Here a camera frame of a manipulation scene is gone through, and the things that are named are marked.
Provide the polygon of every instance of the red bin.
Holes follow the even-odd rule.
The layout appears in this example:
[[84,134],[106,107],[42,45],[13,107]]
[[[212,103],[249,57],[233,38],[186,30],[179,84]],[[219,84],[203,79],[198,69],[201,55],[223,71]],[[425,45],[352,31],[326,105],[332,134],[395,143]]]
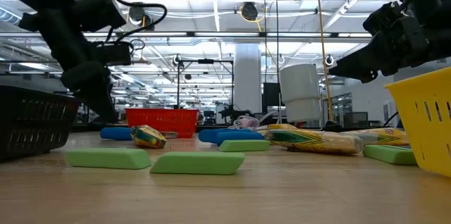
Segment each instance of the red bin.
[[162,132],[177,132],[191,138],[196,132],[197,110],[164,108],[127,108],[128,127],[148,125]]

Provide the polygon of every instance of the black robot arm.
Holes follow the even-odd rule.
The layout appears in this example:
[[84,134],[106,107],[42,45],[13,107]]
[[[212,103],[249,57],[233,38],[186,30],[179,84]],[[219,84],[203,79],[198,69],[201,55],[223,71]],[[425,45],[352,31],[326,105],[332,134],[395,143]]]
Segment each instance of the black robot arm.
[[[114,0],[20,0],[36,10],[24,13],[19,27],[39,31],[51,49],[51,55],[64,70],[63,84],[80,100],[108,122],[117,117],[110,97],[111,73],[108,66],[130,65],[130,43],[121,41],[125,33],[114,42],[89,42],[82,32],[96,32],[104,27],[111,31],[126,21]],[[166,15],[166,8],[160,4]]]
[[363,83],[398,69],[451,56],[451,0],[400,0],[383,5],[364,22],[370,43],[337,61],[331,75]]

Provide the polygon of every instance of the black basket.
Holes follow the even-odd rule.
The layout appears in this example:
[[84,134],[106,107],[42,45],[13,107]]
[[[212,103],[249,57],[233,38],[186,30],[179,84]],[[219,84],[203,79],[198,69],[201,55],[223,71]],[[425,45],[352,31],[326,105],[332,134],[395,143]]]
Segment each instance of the black basket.
[[64,146],[79,106],[74,98],[8,86],[0,86],[0,102],[0,161]]

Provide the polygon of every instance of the blue object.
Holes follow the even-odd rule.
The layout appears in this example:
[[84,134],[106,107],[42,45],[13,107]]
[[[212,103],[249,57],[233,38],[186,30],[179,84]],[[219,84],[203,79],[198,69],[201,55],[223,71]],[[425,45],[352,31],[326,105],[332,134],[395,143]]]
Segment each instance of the blue object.
[[132,140],[130,128],[127,127],[104,128],[100,131],[100,137],[102,139]]
[[263,135],[258,132],[243,132],[235,130],[234,132],[220,132],[216,136],[216,143],[220,146],[224,140],[240,140],[240,139],[264,139]]
[[249,129],[215,129],[215,130],[202,130],[199,133],[199,140],[202,142],[208,142],[208,143],[217,143],[216,137],[218,136],[218,133],[220,132],[253,132]]

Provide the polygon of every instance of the green sponge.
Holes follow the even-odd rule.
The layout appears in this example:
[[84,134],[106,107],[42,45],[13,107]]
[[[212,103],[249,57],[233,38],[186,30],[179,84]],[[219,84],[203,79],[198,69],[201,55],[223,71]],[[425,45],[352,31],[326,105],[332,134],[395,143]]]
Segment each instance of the green sponge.
[[232,175],[244,160],[243,153],[173,151],[160,156],[150,173]]
[[270,142],[259,139],[226,140],[219,147],[219,151],[265,151]]
[[84,148],[67,151],[64,159],[75,167],[142,169],[152,162],[142,149]]
[[386,163],[398,165],[416,165],[414,153],[405,147],[368,145],[364,155]]

